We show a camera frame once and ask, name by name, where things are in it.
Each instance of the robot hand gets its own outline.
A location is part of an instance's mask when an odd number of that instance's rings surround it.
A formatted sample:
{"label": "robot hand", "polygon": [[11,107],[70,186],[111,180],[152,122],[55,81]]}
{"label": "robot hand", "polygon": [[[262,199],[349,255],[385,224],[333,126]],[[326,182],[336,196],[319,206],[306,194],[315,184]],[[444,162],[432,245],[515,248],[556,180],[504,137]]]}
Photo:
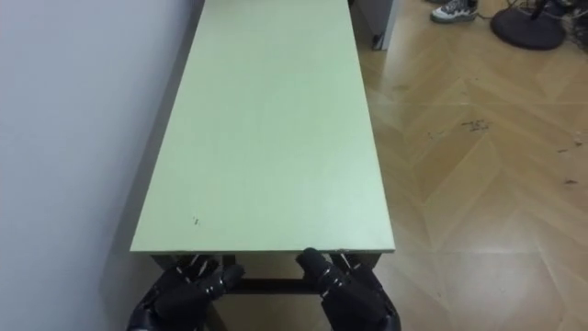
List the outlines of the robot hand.
{"label": "robot hand", "polygon": [[316,285],[333,331],[401,331],[396,308],[376,275],[351,258],[341,256],[338,268],[307,248],[296,259],[305,279]]}
{"label": "robot hand", "polygon": [[241,266],[216,271],[208,256],[179,261],[153,284],[130,317],[128,331],[203,330],[209,304],[244,274]]}

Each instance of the herringbone parquet floor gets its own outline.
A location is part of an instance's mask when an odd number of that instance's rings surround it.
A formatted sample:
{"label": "herringbone parquet floor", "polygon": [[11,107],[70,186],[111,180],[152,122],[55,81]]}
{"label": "herringbone parquet floor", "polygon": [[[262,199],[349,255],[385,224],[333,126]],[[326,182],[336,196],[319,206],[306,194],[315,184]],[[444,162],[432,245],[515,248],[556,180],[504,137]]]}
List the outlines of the herringbone parquet floor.
{"label": "herringbone parquet floor", "polygon": [[[359,46],[398,246],[377,273],[403,330],[588,330],[587,57],[512,48],[480,19],[437,26],[431,9],[404,0],[390,50]],[[284,266],[264,276],[298,272],[271,258]],[[326,331],[318,302],[220,310],[233,330]]]}

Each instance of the stand base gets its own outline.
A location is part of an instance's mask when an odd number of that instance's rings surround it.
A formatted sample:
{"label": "stand base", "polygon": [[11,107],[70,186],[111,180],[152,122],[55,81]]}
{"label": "stand base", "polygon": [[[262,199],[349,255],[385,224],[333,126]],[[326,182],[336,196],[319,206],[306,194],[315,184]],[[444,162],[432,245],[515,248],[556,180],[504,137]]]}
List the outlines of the stand base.
{"label": "stand base", "polygon": [[553,50],[566,38],[566,31],[559,20],[547,16],[531,20],[530,15],[516,8],[496,13],[490,27],[502,41],[528,50]]}

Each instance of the cable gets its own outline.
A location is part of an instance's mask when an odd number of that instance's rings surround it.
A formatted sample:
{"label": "cable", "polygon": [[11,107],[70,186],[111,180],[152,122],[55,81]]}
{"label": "cable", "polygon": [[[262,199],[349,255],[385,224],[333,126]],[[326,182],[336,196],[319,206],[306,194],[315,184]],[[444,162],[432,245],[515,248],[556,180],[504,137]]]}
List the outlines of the cable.
{"label": "cable", "polygon": [[[508,6],[506,7],[506,9],[510,9],[514,5],[516,5],[516,3],[518,3],[519,0],[514,0],[513,2],[511,2],[510,0],[505,0],[505,1],[508,4]],[[487,16],[484,16],[484,15],[478,13],[478,17],[481,18],[481,19],[483,19],[483,20],[490,20],[490,19],[492,19],[494,17],[494,15],[492,15],[490,17],[487,17]]]}
{"label": "cable", "polygon": [[580,17],[582,17],[582,16],[584,16],[584,15],[586,15],[586,14],[588,14],[588,9],[586,9],[586,10],[582,11],[580,14],[574,15],[574,16],[572,16],[572,17],[570,17],[570,18],[571,18],[571,19],[580,18]]}

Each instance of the table leg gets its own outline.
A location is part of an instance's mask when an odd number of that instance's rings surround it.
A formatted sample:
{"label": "table leg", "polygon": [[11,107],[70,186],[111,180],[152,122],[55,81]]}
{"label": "table leg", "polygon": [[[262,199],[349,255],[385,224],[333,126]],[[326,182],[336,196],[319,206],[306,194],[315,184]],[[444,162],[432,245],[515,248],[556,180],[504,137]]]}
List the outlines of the table leg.
{"label": "table leg", "polygon": [[349,266],[343,254],[331,254],[330,257],[333,264],[341,269],[341,271],[348,272],[351,269],[351,266]]}
{"label": "table leg", "polygon": [[222,267],[227,268],[237,264],[237,257],[235,255],[223,255],[222,256]]}
{"label": "table leg", "polygon": [[367,254],[345,254],[347,261],[351,267],[357,263],[361,263],[368,268],[374,268],[378,264],[381,253],[367,253]]}
{"label": "table leg", "polygon": [[214,308],[214,304],[212,303],[207,310],[206,328],[209,331],[229,331],[224,322],[222,322],[222,318],[219,315],[219,312],[217,312],[216,308]]}
{"label": "table leg", "polygon": [[151,258],[162,270],[168,270],[174,267],[177,262],[174,256],[169,255],[152,255]]}

